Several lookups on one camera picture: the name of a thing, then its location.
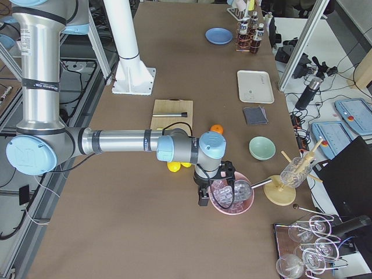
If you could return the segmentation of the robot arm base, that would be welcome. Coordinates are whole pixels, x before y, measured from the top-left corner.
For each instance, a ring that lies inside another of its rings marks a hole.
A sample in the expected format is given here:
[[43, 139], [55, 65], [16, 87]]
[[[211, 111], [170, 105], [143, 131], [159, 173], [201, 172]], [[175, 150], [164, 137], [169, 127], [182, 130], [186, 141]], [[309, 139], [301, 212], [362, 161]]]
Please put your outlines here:
[[10, 50], [20, 40], [20, 24], [13, 16], [1, 18], [1, 44]]

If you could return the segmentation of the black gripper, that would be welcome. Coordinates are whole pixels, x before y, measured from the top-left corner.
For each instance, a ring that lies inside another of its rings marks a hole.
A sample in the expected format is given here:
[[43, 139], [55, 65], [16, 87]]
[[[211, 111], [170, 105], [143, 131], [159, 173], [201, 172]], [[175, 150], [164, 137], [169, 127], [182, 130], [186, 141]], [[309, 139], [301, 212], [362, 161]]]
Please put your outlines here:
[[208, 188], [211, 185], [210, 176], [207, 171], [201, 166], [196, 165], [194, 170], [194, 182], [198, 186], [198, 205], [207, 206], [209, 203]]

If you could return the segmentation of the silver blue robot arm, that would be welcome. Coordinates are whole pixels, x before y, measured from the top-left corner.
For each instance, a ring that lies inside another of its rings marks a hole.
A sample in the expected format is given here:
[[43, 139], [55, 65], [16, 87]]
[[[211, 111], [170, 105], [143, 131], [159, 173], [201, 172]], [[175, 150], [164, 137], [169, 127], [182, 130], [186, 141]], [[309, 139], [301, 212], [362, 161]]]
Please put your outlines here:
[[89, 32], [87, 1], [13, 1], [12, 12], [20, 24], [23, 89], [23, 118], [6, 147], [13, 167], [35, 176], [80, 155], [154, 151], [160, 161], [194, 165], [198, 203], [208, 204], [212, 180], [227, 170], [221, 134], [208, 131], [195, 138], [179, 128], [103, 131], [67, 127], [60, 120], [60, 34]]

